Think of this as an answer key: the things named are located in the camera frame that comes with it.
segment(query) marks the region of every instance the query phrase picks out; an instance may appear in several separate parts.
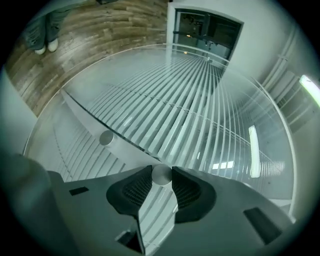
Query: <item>fluorescent light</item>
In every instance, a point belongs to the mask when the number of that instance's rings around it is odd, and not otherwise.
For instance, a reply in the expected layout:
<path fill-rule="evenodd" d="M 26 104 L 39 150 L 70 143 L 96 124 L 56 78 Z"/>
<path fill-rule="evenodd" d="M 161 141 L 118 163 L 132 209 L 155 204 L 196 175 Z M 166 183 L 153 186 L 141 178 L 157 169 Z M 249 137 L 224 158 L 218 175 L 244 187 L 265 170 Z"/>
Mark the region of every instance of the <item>fluorescent light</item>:
<path fill-rule="evenodd" d="M 301 76 L 300 84 L 307 90 L 307 92 L 312 96 L 315 102 L 320 107 L 320 89 L 312 82 L 306 75 Z"/>
<path fill-rule="evenodd" d="M 232 168 L 234 167 L 235 162 L 234 161 L 229 161 L 229 162 L 222 162 L 220 164 L 220 169 L 227 169 L 227 168 Z M 219 169 L 219 164 L 218 163 L 214 163 L 212 166 L 213 170 L 218 170 Z"/>
<path fill-rule="evenodd" d="M 251 146 L 251 178 L 260 177 L 260 150 L 257 130 L 254 125 L 249 127 L 250 146 Z"/>

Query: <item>shoe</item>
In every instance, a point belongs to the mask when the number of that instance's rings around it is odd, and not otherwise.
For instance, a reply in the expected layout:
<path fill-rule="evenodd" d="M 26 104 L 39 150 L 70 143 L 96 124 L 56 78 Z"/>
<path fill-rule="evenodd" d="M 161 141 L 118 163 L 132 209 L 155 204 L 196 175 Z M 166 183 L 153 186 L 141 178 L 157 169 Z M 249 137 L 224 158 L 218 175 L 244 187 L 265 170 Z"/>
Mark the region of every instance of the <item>shoe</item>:
<path fill-rule="evenodd" d="M 50 52 L 54 52 L 58 48 L 58 39 L 54 39 L 53 41 L 48 43 L 48 49 Z"/>
<path fill-rule="evenodd" d="M 44 45 L 42 49 L 40 50 L 35 50 L 34 52 L 38 55 L 44 54 L 46 51 L 46 46 Z"/>

